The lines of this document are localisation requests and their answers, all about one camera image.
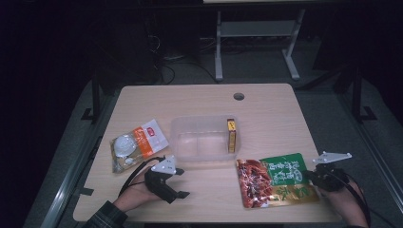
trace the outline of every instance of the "human hand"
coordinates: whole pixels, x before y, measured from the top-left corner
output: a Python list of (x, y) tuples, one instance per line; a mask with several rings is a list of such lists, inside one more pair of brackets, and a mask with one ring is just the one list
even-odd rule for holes
[[(363, 199), (358, 185), (351, 180), (349, 184)], [(348, 225), (369, 227), (367, 220), (365, 219), (365, 215), (362, 212), (357, 200), (346, 187), (343, 187), (335, 192), (327, 192), (321, 188), (318, 188), (318, 190), (321, 194), (329, 199), (330, 203), (332, 203), (336, 211), (341, 215)]]
[(133, 184), (113, 202), (123, 212), (133, 210), (144, 203), (152, 200), (160, 200), (154, 193), (150, 192), (144, 183), (144, 174), (151, 167), (146, 167), (140, 172), (130, 184)]

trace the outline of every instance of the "dark background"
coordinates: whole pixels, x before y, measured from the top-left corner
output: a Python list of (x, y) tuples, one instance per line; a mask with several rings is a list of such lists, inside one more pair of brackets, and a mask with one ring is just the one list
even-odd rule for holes
[[(316, 68), (332, 69), (359, 58), (364, 77), (403, 123), (403, 8), (393, 1), (366, 2), (360, 9), (308, 9), (299, 39), (322, 38)], [(94, 4), (0, 2), (0, 215), (4, 227), (24, 224), (71, 110), (94, 75), (104, 93), (158, 79), (153, 65), (159, 56), (148, 51), (144, 14), (85, 10)], [(197, 54), (194, 47), (199, 37), (214, 36), (215, 30), (206, 25), (214, 25), (214, 16), (166, 12), (152, 28), (167, 47)], [(135, 60), (134, 65), (127, 60)]]

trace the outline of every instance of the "packaging label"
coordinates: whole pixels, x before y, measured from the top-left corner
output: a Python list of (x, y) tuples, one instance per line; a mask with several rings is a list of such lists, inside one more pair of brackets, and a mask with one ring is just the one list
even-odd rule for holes
[(301, 154), (262, 160), (237, 160), (240, 192), (245, 208), (283, 206), (318, 201), (317, 192), (302, 176)]
[(126, 152), (125, 144), (123, 144), (124, 142), (122, 144), (117, 143), (119, 137), (110, 142), (114, 173), (122, 173), (131, 166), (143, 162), (144, 159), (168, 146), (168, 140), (155, 120), (139, 126), (122, 136), (131, 139), (135, 143), (132, 146), (134, 151), (130, 152), (127, 149), (129, 154), (123, 153)]

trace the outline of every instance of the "black cable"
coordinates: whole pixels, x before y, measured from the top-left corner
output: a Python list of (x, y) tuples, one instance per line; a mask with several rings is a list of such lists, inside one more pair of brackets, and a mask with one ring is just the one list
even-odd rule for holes
[(155, 35), (148, 35), (148, 43), (150, 44), (150, 45), (152, 45), (153, 44), (153, 42), (152, 42), (152, 39), (156, 39), (157, 40), (157, 42), (156, 42), (156, 47), (155, 48), (150, 48), (150, 51), (151, 52), (153, 52), (153, 53), (155, 53), (155, 54), (157, 54), (157, 50), (160, 48), (160, 46), (161, 46), (161, 40), (160, 40), (160, 38), (158, 38), (158, 36), (155, 36)]
[(173, 68), (169, 67), (169, 66), (166, 66), (166, 65), (163, 65), (162, 67), (168, 68), (169, 70), (172, 71), (172, 78), (171, 78), (171, 80), (169, 80), (168, 82), (165, 81), (165, 78), (163, 77), (163, 74), (161, 73), (161, 80), (162, 80), (162, 82), (163, 82), (163, 85), (169, 85), (169, 84), (171, 84), (171, 83), (174, 81), (174, 79), (175, 79), (175, 76), (176, 76), (175, 70), (174, 70)]
[[(353, 180), (355, 183), (357, 183), (357, 181), (356, 181), (352, 176), (350, 176), (349, 174), (346, 174), (346, 175), (347, 175), (351, 180)], [(362, 192), (361, 188), (359, 188), (359, 191), (361, 192), (361, 195), (362, 195), (362, 197), (363, 197), (364, 200), (365, 200), (365, 196), (364, 196), (364, 193)], [(397, 227), (394, 226), (390, 221), (388, 221), (385, 217), (383, 217), (383, 216), (380, 215), (378, 212), (376, 212), (374, 209), (372, 209), (372, 208), (370, 208), (370, 207), (368, 207), (368, 208), (369, 208), (369, 210), (370, 210), (372, 213), (376, 214), (380, 219), (382, 219), (384, 222), (388, 223), (391, 227), (397, 228)]]
[(250, 51), (254, 45), (250, 42), (246, 42), (245, 39), (232, 39), (234, 42), (234, 45), (231, 44), (225, 44), (227, 42), (221, 42), (221, 52), (226, 55), (238, 55), (242, 54), (244, 52)]
[(174, 56), (174, 57), (163, 57), (163, 59), (168, 63), (173, 63), (173, 62), (176, 62), (176, 61), (180, 61), (180, 60), (182, 60), (184, 58), (186, 58), (186, 55), (182, 55), (182, 54)]
[(349, 190), (349, 192), (355, 197), (359, 207), (361, 208), (362, 212), (364, 213), (365, 219), (367, 220), (367, 224), (369, 227), (371, 227), (371, 215), (370, 215), (370, 209), (368, 207), (367, 201), (365, 200), (364, 195), (362, 194), (361, 188), (359, 187), (358, 183), (356, 182), (356, 185), (358, 186), (359, 191), (361, 192), (362, 197), (358, 195), (358, 193), (354, 190), (352, 185), (346, 183), (344, 180), (339, 178), (338, 176), (334, 175), (332, 172), (326, 170), (326, 173), (334, 178), (336, 178), (338, 181), (344, 184), (344, 186)]
[(158, 162), (161, 162), (161, 161), (165, 160), (165, 158), (155, 157), (155, 158), (149, 159), (149, 160), (147, 160), (147, 161), (143, 161), (143, 163), (140, 164), (139, 167), (137, 167), (136, 170), (134, 170), (134, 172), (133, 172), (133, 173), (128, 177), (128, 179), (125, 181), (125, 184), (122, 186), (122, 189), (121, 189), (121, 191), (119, 192), (119, 196), (129, 187), (131, 181), (133, 181), (133, 179), (140, 173), (140, 171), (141, 171), (142, 169), (144, 169), (145, 166), (146, 166), (148, 163), (150, 163), (150, 162), (152, 162), (152, 161), (154, 161), (154, 160), (157, 160)]
[(170, 64), (172, 64), (172, 65), (194, 65), (194, 66), (196, 66), (196, 67), (199, 67), (199, 68), (203, 69), (203, 70), (210, 76), (210, 78), (213, 79), (213, 81), (214, 81), (215, 83), (217, 83), (217, 84), (219, 83), (219, 82), (216, 80), (216, 78), (215, 78), (206, 68), (204, 68), (203, 66), (201, 66), (201, 65), (199, 65), (199, 64), (191, 63), (191, 62), (188, 62), (188, 63), (170, 63)]
[(211, 42), (209, 42), (207, 45), (204, 45), (203, 47), (200, 47), (200, 52), (204, 52), (207, 51), (210, 48), (215, 48), (215, 44), (216, 42), (216, 38), (206, 38), (204, 40), (212, 40)]
[(135, 182), (135, 183), (130, 183), (127, 187), (131, 187), (137, 184), (145, 183), (145, 181), (140, 181), (140, 182)]

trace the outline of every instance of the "gray floor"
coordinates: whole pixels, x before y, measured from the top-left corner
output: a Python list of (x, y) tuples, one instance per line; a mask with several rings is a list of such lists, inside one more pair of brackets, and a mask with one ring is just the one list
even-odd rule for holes
[[(298, 41), (293, 58), (301, 76), (299, 81), (293, 81), (282, 59), (281, 49), (286, 47), (286, 40), (263, 40), (259, 45), (238, 54), (227, 53), (222, 57), (224, 80), (222, 84), (252, 84), (252, 83), (286, 83), (291, 86), (302, 86), (314, 80), (322, 71), (312, 70), (320, 41)], [(172, 85), (214, 84), (211, 74), (214, 73), (214, 54), (209, 51), (201, 55), (198, 65), (192, 58), (184, 58), (167, 64), (175, 70)], [(165, 81), (172, 77), (172, 70), (163, 68)], [(362, 104), (369, 106), (377, 117), (376, 121), (357, 124), (349, 110), (351, 92), (336, 95), (332, 86), (336, 78), (309, 91), (296, 91), (297, 99), (309, 126), (317, 151), (323, 150), (336, 153), (352, 153), (353, 158), (337, 163), (347, 173), (356, 178), (365, 191), (367, 201), (372, 209), (381, 214), (396, 227), (403, 224), (402, 211), (394, 200), (387, 179), (378, 168), (378, 161), (373, 152), (380, 151), (394, 175), (394, 182), (403, 182), (401, 161), (403, 161), (403, 127), (395, 119), (391, 111), (384, 105), (376, 88), (368, 82), (363, 82)], [(32, 206), (25, 227), (39, 227), (53, 203), (64, 177), (79, 153), (86, 148), (89, 139), (102, 137), (113, 106), (119, 96), (102, 97), (103, 118), (97, 124), (82, 121), (86, 108), (91, 107), (91, 86), (84, 89), (82, 96), (71, 114), (63, 139), (55, 152), (52, 165), (46, 180)], [(88, 162), (83, 174), (79, 174), (76, 189), (85, 182), (91, 165)], [(74, 221), (72, 212), (79, 198), (78, 191), (71, 194), (63, 215), (57, 227), (81, 227)], [(375, 214), (372, 214), (373, 227), (388, 227)], [(285, 227), (341, 227), (340, 223), (332, 224), (286, 224)], [(127, 224), (127, 227), (142, 227), (142, 224)]]

